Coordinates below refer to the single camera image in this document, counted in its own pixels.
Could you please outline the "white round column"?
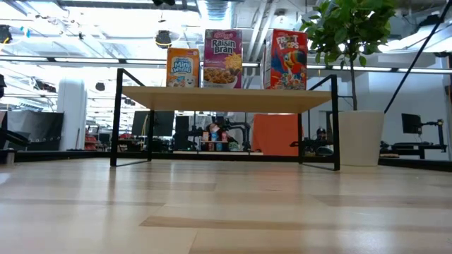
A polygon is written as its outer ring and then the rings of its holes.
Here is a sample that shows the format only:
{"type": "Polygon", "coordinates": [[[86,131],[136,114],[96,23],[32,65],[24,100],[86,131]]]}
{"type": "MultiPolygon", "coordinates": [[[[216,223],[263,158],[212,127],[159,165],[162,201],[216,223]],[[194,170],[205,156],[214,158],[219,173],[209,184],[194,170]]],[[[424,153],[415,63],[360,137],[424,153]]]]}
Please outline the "white round column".
{"type": "Polygon", "coordinates": [[[64,115],[60,150],[83,150],[87,90],[83,79],[65,77],[59,81],[57,112],[64,115]]]}

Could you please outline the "white plant pot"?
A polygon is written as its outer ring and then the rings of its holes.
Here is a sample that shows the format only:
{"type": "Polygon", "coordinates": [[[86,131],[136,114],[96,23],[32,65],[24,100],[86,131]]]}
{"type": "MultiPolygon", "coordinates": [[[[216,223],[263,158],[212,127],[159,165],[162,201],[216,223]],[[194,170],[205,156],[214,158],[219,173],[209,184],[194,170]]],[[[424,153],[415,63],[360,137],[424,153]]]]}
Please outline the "white plant pot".
{"type": "Polygon", "coordinates": [[[340,164],[376,167],[384,125],[382,111],[340,111],[338,113],[340,164]]]}

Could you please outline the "purple Raisin Bran cereal box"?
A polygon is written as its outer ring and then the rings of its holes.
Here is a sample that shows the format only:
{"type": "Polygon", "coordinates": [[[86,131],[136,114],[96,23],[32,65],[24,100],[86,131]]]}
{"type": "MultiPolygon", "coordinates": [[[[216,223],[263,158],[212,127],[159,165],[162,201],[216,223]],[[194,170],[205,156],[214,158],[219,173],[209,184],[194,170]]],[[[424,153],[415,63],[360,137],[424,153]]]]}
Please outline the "purple Raisin Bran cereal box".
{"type": "Polygon", "coordinates": [[[205,31],[203,87],[242,88],[242,31],[205,31]]]}

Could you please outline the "black computer monitor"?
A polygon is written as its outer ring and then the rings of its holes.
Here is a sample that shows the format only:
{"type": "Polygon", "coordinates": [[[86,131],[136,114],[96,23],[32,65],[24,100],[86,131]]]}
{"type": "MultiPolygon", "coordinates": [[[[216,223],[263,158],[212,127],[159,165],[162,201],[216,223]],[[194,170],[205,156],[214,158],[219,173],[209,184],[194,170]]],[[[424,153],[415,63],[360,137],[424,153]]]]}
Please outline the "black computer monitor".
{"type": "MultiPolygon", "coordinates": [[[[149,133],[149,111],[136,111],[133,117],[131,129],[132,135],[147,135],[149,133]]],[[[169,137],[172,136],[174,123],[174,111],[155,111],[153,136],[169,137]]]]}

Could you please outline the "thin black diagonal pole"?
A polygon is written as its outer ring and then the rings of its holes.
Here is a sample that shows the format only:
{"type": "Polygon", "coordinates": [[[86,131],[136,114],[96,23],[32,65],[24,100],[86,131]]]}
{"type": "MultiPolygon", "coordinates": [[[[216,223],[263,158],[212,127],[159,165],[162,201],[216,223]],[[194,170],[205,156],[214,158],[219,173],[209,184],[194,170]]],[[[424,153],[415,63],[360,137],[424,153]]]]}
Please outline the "thin black diagonal pole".
{"type": "Polygon", "coordinates": [[[441,22],[443,22],[445,20],[446,14],[448,13],[450,7],[452,7],[452,0],[447,0],[446,1],[446,5],[445,5],[443,11],[441,12],[441,15],[439,16],[439,20],[436,22],[436,24],[432,28],[432,31],[429,33],[429,35],[425,38],[425,41],[423,42],[422,46],[420,47],[420,49],[416,53],[412,63],[410,64],[409,68],[406,70],[403,78],[401,79],[400,83],[398,84],[397,88],[395,89],[395,92],[393,93],[391,99],[389,100],[389,103],[387,104],[386,108],[384,109],[383,112],[385,114],[391,108],[391,105],[393,104],[394,100],[396,99],[396,97],[397,97],[398,93],[400,92],[403,84],[405,83],[405,81],[407,80],[408,76],[410,75],[412,69],[414,68],[415,64],[417,63],[418,59],[420,58],[422,52],[427,47],[429,41],[431,40],[431,38],[436,33],[436,31],[439,28],[441,22]]]}

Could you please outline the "distant small wooden shelf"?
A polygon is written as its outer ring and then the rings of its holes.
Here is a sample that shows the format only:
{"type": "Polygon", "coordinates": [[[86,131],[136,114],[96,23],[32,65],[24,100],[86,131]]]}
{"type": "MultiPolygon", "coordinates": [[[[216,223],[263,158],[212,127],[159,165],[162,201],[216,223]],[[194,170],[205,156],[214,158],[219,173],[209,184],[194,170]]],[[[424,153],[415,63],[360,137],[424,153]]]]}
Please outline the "distant small wooden shelf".
{"type": "Polygon", "coordinates": [[[228,152],[229,143],[223,141],[201,141],[201,151],[203,152],[228,152]]]}

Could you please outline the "black office desk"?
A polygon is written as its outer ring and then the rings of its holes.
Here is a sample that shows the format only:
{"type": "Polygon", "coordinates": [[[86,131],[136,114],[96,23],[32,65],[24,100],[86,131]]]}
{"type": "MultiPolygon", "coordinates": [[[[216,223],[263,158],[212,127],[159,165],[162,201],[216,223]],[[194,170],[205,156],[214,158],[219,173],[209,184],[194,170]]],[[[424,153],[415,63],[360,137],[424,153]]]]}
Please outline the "black office desk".
{"type": "Polygon", "coordinates": [[[381,141],[379,156],[391,158],[399,158],[400,156],[416,156],[420,159],[425,159],[426,150],[440,150],[441,152],[446,152],[447,146],[428,142],[396,143],[389,145],[388,143],[381,141]]]}

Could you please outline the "dark curtain panel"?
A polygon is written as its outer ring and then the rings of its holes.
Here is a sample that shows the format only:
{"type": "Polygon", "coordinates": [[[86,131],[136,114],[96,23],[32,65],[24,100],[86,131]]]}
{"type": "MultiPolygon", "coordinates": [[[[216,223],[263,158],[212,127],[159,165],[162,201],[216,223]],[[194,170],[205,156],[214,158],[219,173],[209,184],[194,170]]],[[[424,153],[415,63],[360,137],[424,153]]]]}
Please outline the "dark curtain panel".
{"type": "Polygon", "coordinates": [[[10,144],[17,150],[58,151],[64,114],[41,111],[9,111],[7,129],[28,140],[28,146],[10,144]]]}

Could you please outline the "long linear light strip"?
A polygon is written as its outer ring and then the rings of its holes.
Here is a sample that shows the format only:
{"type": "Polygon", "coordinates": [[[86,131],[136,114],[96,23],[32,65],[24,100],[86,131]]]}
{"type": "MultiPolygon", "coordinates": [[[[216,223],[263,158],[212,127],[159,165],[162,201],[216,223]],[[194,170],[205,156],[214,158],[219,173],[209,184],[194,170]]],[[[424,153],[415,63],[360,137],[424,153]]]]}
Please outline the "long linear light strip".
{"type": "MultiPolygon", "coordinates": [[[[54,66],[93,66],[93,67],[120,67],[125,68],[147,68],[151,66],[164,66],[166,60],[157,59],[107,59],[107,58],[83,58],[83,57],[45,57],[45,56],[12,56],[0,55],[0,61],[11,63],[34,63],[36,65],[54,65],[54,66]]],[[[244,62],[243,68],[260,68],[258,62],[244,62]]],[[[308,65],[309,70],[328,70],[328,71],[349,71],[349,66],[324,66],[324,65],[308,65]]],[[[378,72],[378,73],[407,73],[408,68],[396,67],[354,67],[358,72],[378,72]]],[[[411,68],[410,73],[414,74],[432,74],[432,75],[452,75],[452,69],[445,68],[411,68]]]]}

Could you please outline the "silver ventilation duct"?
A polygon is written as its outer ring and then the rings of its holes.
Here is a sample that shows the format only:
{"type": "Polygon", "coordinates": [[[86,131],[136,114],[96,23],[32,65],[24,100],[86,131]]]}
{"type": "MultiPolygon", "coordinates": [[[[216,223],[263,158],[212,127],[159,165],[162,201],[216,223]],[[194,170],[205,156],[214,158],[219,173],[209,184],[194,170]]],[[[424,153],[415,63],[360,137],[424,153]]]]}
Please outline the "silver ventilation duct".
{"type": "Polygon", "coordinates": [[[229,30],[232,27],[234,4],[224,0],[197,0],[201,26],[205,29],[229,30]]]}

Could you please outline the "wooden shelf black metal legs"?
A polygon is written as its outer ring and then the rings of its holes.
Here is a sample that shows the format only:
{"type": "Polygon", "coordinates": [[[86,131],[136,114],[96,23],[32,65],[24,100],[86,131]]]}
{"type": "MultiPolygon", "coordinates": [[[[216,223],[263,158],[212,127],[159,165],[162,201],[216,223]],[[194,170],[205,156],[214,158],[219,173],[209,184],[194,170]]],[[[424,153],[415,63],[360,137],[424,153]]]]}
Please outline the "wooden shelf black metal legs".
{"type": "Polygon", "coordinates": [[[328,75],[308,90],[248,90],[186,87],[148,87],[126,69],[117,70],[114,97],[112,148],[110,165],[117,166],[119,124],[122,96],[138,102],[150,110],[148,121],[148,155],[153,159],[152,135],[156,110],[176,111],[233,111],[262,113],[291,113],[297,115],[297,125],[302,125],[302,113],[328,101],[333,113],[333,166],[331,171],[340,171],[340,141],[338,123],[338,78],[328,75]]]}

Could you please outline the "orange partition panel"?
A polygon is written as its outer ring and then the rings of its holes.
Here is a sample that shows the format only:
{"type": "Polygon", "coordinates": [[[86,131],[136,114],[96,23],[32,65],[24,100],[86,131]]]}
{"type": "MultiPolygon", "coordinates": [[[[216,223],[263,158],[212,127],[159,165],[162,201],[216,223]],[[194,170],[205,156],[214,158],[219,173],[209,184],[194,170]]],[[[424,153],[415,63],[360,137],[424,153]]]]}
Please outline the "orange partition panel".
{"type": "Polygon", "coordinates": [[[251,149],[260,150],[265,156],[298,155],[290,144],[298,141],[296,114],[255,114],[251,149]]]}

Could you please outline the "black computer tower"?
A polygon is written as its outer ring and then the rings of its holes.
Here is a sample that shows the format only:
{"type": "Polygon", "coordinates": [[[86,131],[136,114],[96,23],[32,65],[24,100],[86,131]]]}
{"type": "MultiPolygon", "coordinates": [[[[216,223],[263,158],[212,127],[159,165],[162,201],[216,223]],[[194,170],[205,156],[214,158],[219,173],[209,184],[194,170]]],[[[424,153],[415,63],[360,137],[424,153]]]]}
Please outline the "black computer tower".
{"type": "Polygon", "coordinates": [[[189,117],[177,116],[174,134],[175,150],[188,150],[189,148],[188,134],[189,134],[189,117]]]}

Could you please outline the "black monitor on arm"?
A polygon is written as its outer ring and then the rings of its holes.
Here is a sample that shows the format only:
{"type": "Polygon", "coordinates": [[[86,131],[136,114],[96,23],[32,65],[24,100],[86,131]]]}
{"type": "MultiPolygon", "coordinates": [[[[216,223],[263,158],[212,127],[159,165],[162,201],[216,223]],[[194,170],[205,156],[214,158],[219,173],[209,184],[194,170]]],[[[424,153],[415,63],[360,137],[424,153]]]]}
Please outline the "black monitor on arm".
{"type": "Polygon", "coordinates": [[[419,115],[401,114],[403,132],[408,134],[422,134],[422,122],[419,115]]]}

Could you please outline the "orange Mini Wheats cereal box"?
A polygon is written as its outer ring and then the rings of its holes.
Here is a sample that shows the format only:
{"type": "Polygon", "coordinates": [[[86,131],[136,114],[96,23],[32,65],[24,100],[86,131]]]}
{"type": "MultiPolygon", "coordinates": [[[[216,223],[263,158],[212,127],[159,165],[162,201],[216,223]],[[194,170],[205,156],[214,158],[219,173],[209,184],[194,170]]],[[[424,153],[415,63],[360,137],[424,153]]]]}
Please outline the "orange Mini Wheats cereal box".
{"type": "Polygon", "coordinates": [[[197,49],[167,50],[167,87],[199,87],[200,54],[197,49]]]}

